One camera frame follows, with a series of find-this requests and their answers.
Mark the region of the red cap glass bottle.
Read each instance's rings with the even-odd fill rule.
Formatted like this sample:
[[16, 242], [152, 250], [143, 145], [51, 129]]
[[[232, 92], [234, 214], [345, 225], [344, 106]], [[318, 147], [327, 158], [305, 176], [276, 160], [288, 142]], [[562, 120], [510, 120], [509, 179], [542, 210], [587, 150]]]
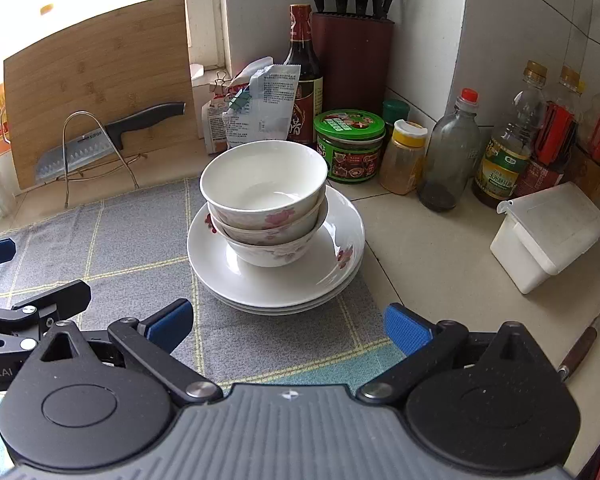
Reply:
[[422, 177], [420, 202], [435, 212], [454, 209], [477, 166], [483, 136], [476, 123], [478, 92], [463, 88], [451, 113], [432, 130]]

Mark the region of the green cap small jar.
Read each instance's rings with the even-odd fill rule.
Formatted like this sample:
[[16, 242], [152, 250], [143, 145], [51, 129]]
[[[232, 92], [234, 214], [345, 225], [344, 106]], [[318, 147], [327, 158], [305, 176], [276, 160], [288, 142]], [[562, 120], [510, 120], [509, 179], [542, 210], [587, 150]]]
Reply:
[[407, 120], [411, 107], [407, 102], [401, 100], [388, 99], [382, 103], [382, 118], [389, 131], [393, 130], [394, 124], [398, 120]]

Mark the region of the white seasoning box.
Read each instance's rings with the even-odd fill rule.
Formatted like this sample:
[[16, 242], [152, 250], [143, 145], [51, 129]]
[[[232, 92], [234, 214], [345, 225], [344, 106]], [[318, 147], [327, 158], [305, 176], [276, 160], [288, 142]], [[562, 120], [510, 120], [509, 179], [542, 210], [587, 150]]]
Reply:
[[490, 251], [524, 295], [562, 273], [600, 239], [600, 210], [568, 182], [503, 200]]

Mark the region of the red white seasoning bag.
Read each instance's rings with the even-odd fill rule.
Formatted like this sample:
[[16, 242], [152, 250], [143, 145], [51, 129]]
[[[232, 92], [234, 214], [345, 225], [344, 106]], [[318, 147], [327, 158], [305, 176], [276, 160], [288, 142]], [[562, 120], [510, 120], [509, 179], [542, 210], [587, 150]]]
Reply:
[[223, 114], [230, 107], [230, 100], [239, 90], [247, 88], [252, 75], [261, 68], [273, 64], [272, 56], [265, 56], [249, 63], [237, 76], [217, 76], [210, 84], [211, 98], [201, 107], [201, 132], [208, 155], [216, 155], [227, 149], [227, 137]]

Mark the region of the white floral bowl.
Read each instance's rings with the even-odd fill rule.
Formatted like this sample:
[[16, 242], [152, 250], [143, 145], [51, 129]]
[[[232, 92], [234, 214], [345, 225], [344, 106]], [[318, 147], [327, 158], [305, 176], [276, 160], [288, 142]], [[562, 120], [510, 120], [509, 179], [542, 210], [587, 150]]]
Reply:
[[216, 216], [238, 229], [286, 226], [324, 194], [328, 167], [305, 145], [265, 140], [239, 145], [204, 168], [200, 192]]

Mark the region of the white plate stack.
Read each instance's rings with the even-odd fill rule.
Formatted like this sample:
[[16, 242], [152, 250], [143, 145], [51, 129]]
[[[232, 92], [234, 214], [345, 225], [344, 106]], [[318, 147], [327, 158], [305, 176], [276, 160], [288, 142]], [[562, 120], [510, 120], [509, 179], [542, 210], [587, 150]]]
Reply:
[[343, 291], [362, 266], [364, 223], [336, 188], [326, 188], [328, 211], [300, 258], [262, 268], [240, 258], [202, 206], [187, 235], [187, 252], [198, 281], [224, 304], [262, 315], [311, 310]]

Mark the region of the wooden knife block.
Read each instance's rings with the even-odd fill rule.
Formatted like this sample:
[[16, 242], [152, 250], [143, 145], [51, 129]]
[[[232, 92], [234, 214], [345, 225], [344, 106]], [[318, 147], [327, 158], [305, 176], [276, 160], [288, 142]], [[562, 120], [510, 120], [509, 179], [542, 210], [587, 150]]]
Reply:
[[323, 71], [325, 110], [353, 108], [380, 114], [394, 31], [393, 0], [313, 0], [309, 18], [314, 52]]

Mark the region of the green label oil bottle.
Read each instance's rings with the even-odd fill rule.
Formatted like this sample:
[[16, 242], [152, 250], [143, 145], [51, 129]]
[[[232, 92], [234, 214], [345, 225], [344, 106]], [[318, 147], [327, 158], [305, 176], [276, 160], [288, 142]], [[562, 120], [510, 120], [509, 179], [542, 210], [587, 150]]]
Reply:
[[513, 98], [505, 118], [494, 128], [482, 155], [471, 189], [481, 203], [495, 208], [513, 196], [518, 178], [527, 168], [535, 136], [542, 128], [547, 68], [529, 60], [524, 85]]

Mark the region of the bamboo cutting board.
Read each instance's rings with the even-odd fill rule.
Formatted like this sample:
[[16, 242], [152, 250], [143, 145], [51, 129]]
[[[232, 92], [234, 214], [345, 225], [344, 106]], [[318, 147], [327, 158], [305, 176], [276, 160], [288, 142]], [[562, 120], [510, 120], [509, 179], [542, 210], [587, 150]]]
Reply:
[[147, 0], [61, 29], [4, 62], [12, 158], [20, 188], [62, 136], [164, 102], [183, 115], [133, 133], [125, 156], [193, 146], [197, 139], [185, 0]]

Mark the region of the dark soy sauce bottle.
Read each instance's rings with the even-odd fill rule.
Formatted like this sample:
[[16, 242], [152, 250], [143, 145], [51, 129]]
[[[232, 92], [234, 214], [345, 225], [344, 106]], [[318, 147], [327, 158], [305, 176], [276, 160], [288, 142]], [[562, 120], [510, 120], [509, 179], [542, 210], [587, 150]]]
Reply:
[[290, 47], [284, 64], [300, 67], [287, 139], [314, 148], [314, 118], [321, 114], [323, 105], [323, 71], [314, 52], [311, 13], [309, 4], [289, 7]]

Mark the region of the grey checked cloth mat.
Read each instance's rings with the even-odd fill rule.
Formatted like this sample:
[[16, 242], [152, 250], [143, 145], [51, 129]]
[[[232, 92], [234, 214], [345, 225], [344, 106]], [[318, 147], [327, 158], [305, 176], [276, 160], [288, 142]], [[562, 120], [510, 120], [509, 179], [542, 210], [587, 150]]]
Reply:
[[358, 387], [400, 361], [367, 285], [370, 257], [340, 295], [308, 312], [268, 318], [214, 298], [187, 258], [188, 228], [203, 202], [197, 181], [183, 179], [13, 232], [15, 257], [0, 264], [0, 308], [81, 280], [92, 300], [76, 322], [102, 330], [122, 316], [146, 318], [185, 298], [194, 327], [174, 356], [225, 388], [235, 382]]

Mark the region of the yellow lid spice jar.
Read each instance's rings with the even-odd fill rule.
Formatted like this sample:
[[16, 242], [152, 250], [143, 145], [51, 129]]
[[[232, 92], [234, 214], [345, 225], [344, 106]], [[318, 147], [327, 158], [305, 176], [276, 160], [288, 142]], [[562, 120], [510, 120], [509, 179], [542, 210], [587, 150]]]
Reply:
[[417, 188], [428, 136], [428, 129], [416, 122], [399, 119], [394, 123], [379, 170], [379, 183], [385, 190], [406, 195]]

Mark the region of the green lid sauce jar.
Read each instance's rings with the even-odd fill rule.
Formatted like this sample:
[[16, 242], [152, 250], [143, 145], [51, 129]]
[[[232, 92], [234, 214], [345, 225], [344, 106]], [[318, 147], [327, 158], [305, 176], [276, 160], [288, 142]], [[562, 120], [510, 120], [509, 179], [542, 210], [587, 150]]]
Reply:
[[329, 180], [355, 184], [375, 177], [385, 137], [381, 117], [362, 110], [331, 110], [314, 118], [314, 130]]

